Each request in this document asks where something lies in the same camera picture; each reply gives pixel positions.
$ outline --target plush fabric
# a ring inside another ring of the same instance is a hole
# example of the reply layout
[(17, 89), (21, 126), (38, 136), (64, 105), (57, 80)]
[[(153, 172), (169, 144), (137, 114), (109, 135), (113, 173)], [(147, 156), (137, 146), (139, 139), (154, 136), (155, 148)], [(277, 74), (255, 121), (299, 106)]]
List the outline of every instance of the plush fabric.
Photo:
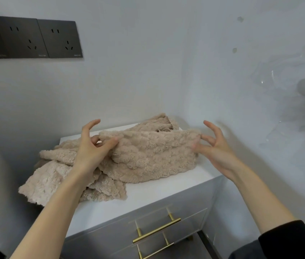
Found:
[[(125, 183), (139, 183), (193, 169), (198, 155), (191, 146), (200, 140), (197, 130), (179, 130), (164, 113), (124, 131), (101, 131), (106, 142), (118, 136), (119, 143), (94, 171), (93, 180), (80, 201), (125, 200)], [(34, 174), (19, 188), (29, 202), (46, 205), (72, 169), (79, 139), (68, 140), (54, 150), (41, 151)]]

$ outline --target brass drawer pull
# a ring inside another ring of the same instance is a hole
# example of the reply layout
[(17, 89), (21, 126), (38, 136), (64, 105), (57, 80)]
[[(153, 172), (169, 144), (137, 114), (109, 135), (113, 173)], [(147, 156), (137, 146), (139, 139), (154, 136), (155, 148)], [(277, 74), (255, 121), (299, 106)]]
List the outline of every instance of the brass drawer pull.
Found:
[(160, 251), (162, 251), (162, 250), (164, 250), (164, 249), (166, 249), (166, 248), (168, 248), (168, 247), (170, 247), (170, 246), (172, 246), (174, 243), (168, 243), (168, 240), (167, 240), (167, 238), (166, 238), (166, 236), (164, 235), (164, 233), (163, 233), (163, 236), (164, 236), (164, 240), (166, 241), (166, 246), (164, 247), (164, 248), (161, 248), (160, 250), (158, 250), (158, 251), (156, 251), (156, 252), (153, 252), (152, 254), (150, 254), (150, 255), (148, 255), (148, 256), (146, 256), (146, 257), (143, 257), (142, 256), (142, 253), (141, 253), (141, 251), (139, 250), (139, 247), (138, 247), (138, 245), (137, 245), (137, 248), (138, 248), (138, 253), (139, 253), (139, 259), (147, 259), (147, 258), (149, 258), (149, 257), (151, 257), (151, 256), (153, 256), (153, 255), (155, 255), (155, 254), (157, 254), (157, 253), (159, 253)]
[(157, 232), (163, 230), (164, 228), (167, 228), (168, 226), (171, 226), (172, 224), (175, 224), (175, 223), (181, 221), (181, 218), (174, 219), (171, 213), (168, 213), (168, 215), (169, 215), (170, 219), (172, 220), (172, 222), (167, 223), (167, 224), (165, 224), (165, 225), (163, 225), (163, 226), (161, 226), (161, 227), (159, 227), (159, 228), (157, 228), (155, 230), (152, 230), (150, 233), (146, 233), (146, 234), (142, 235), (142, 233), (140, 231), (140, 228), (137, 227), (137, 232), (138, 232), (138, 236), (139, 237), (134, 239), (132, 242), (135, 244), (138, 241), (143, 240), (144, 238), (146, 238), (146, 237), (148, 237), (150, 235), (153, 235), (154, 233), (157, 233)]

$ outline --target fluffy towel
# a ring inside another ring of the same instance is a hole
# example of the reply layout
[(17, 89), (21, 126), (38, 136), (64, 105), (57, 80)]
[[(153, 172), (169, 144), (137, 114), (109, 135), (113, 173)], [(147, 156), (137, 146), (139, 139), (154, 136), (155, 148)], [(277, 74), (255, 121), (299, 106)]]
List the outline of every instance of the fluffy towel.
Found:
[[(155, 180), (193, 169), (198, 155), (191, 146), (200, 140), (200, 132), (178, 129), (178, 124), (162, 113), (125, 131), (100, 132), (101, 141), (118, 136), (119, 143), (94, 171), (80, 201), (124, 200), (125, 183)], [(29, 202), (45, 206), (71, 170), (79, 142), (68, 140), (54, 150), (41, 151), (36, 171), (19, 192)]]

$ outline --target floor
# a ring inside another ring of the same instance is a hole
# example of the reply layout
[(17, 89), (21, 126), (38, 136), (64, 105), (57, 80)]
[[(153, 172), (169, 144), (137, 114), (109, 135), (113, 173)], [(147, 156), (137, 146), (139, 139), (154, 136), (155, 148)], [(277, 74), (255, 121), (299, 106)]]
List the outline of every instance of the floor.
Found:
[(151, 259), (212, 259), (198, 234), (192, 235), (193, 240), (183, 240), (159, 252)]

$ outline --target folded towel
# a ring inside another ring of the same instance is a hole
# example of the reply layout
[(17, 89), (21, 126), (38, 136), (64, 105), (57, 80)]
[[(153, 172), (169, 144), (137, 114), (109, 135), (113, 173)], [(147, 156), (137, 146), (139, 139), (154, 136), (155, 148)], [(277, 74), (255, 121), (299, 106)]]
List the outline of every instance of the folded towel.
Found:
[[(93, 180), (80, 201), (125, 200), (125, 183), (139, 183), (168, 177), (193, 169), (198, 155), (191, 147), (200, 140), (200, 131), (179, 130), (164, 113), (124, 131), (101, 131), (100, 140), (119, 137), (94, 171)], [(34, 174), (19, 188), (29, 202), (45, 206), (72, 169), (79, 139), (68, 140), (54, 150), (41, 151)]]

